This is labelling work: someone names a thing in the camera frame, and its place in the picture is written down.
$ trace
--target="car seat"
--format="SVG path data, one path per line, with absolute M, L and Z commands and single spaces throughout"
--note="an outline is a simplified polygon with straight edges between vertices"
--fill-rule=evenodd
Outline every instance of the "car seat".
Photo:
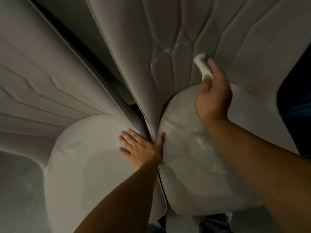
M 174 211 L 194 216 L 260 205 L 195 114 L 202 77 L 192 60 L 205 53 L 227 73 L 229 119 L 297 153 L 276 94 L 310 43 L 311 0 L 87 2 L 151 136 L 166 132 L 159 172 Z
M 40 165 L 51 229 L 73 232 L 135 171 L 117 137 L 143 123 L 30 1 L 0 0 L 0 46 L 0 150 Z M 165 211 L 157 180 L 150 220 Z

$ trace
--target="forearm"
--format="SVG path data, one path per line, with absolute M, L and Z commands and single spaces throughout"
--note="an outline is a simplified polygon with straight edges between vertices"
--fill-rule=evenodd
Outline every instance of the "forearm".
M 145 233 L 157 173 L 157 163 L 143 165 L 110 192 L 74 233 Z
M 252 184 L 286 232 L 310 230 L 311 162 L 229 120 L 203 124 L 216 149 Z

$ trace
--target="jeans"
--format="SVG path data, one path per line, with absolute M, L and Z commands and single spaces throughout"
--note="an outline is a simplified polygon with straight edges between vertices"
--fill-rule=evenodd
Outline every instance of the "jeans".
M 165 223 L 150 223 L 147 233 L 166 233 Z M 200 222 L 200 233 L 233 233 L 225 214 L 205 216 Z

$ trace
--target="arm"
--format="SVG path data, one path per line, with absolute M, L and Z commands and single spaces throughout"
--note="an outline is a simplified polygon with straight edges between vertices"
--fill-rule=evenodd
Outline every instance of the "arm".
M 196 112 L 216 149 L 241 173 L 284 232 L 311 231 L 311 161 L 273 145 L 232 123 L 232 91 L 224 72 L 209 59 Z
M 121 132 L 119 141 L 126 149 L 119 150 L 137 171 L 103 198 L 74 233 L 147 232 L 164 133 L 154 144 L 131 129 L 128 132 Z

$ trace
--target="hand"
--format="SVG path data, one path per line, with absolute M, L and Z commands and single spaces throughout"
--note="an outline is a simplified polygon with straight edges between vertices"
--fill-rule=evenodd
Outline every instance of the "hand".
M 208 65 L 213 72 L 213 82 L 209 76 L 204 78 L 194 104 L 203 126 L 215 119 L 228 119 L 227 114 L 232 100 L 232 90 L 226 74 L 212 58 L 208 59 Z
M 147 163 L 159 165 L 163 157 L 164 135 L 162 132 L 158 135 L 157 142 L 152 143 L 129 128 L 128 133 L 121 131 L 119 141 L 126 149 L 119 148 L 119 151 L 128 157 L 137 170 Z

